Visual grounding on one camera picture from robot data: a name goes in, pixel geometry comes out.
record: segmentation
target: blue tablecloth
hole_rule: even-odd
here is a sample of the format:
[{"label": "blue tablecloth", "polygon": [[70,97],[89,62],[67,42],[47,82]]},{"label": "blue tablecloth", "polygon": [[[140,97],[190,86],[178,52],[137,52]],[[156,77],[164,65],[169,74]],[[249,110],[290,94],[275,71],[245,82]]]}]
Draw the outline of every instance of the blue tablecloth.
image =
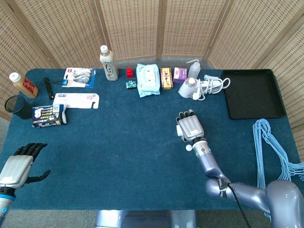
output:
[{"label": "blue tablecloth", "polygon": [[[62,80],[65,69],[33,69],[27,77],[39,88],[34,106],[51,105],[43,82]],[[220,76],[221,70],[201,70]],[[36,129],[31,120],[13,115],[0,162],[29,142],[48,143],[37,157],[30,175],[51,169],[42,182],[16,191],[14,209],[236,209],[233,201],[210,198],[208,179],[193,152],[177,136],[175,117],[193,109],[220,168],[232,182],[257,184],[257,161],[252,125],[256,120],[231,120],[224,93],[205,101],[184,99],[180,84],[160,95],[139,98],[127,90],[125,70],[118,81],[108,81],[97,70],[94,88],[62,88],[54,93],[98,93],[98,109],[67,109],[67,125]],[[291,162],[299,156],[287,117],[269,120],[273,135]],[[275,152],[263,143],[266,181],[281,172]],[[293,181],[302,190],[298,177]]]}]

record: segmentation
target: black tray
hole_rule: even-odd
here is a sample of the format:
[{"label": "black tray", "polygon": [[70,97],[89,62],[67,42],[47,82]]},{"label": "black tray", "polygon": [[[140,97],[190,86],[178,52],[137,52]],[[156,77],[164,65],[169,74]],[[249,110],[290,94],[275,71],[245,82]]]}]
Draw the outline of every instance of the black tray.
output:
[{"label": "black tray", "polygon": [[225,89],[231,119],[279,118],[286,115],[276,77],[270,69],[223,70],[229,77]]}]

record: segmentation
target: black marker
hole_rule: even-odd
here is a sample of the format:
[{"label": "black marker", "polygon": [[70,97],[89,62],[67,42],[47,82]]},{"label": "black marker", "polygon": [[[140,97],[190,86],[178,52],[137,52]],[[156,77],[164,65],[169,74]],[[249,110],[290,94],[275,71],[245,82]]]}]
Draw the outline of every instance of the black marker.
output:
[{"label": "black marker", "polygon": [[43,78],[43,80],[47,87],[47,94],[48,94],[49,99],[54,100],[53,90],[52,90],[51,84],[49,82],[49,79],[47,77],[45,77],[45,78]]}]

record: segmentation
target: red small object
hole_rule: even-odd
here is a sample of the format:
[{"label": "red small object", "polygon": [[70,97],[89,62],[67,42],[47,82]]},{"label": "red small object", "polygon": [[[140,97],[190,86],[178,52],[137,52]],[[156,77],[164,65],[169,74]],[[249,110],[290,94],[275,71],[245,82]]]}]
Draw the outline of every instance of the red small object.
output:
[{"label": "red small object", "polygon": [[127,78],[133,78],[133,69],[127,68]]}]

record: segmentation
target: plastic bottle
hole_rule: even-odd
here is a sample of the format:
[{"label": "plastic bottle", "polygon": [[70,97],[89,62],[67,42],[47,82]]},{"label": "plastic bottle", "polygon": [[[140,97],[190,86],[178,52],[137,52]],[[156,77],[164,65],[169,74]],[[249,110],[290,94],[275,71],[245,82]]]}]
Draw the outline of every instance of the plastic bottle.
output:
[{"label": "plastic bottle", "polygon": [[25,76],[14,72],[9,75],[10,80],[13,82],[13,85],[24,93],[29,98],[36,98],[38,93],[38,88],[29,81]]},{"label": "plastic bottle", "polygon": [[105,76],[109,81],[118,79],[118,69],[114,60],[114,53],[108,49],[106,45],[100,47],[100,62],[104,67]]},{"label": "plastic bottle", "polygon": [[198,78],[198,75],[200,73],[200,61],[198,59],[194,59],[187,63],[192,63],[192,62],[194,63],[190,66],[188,77]]}]

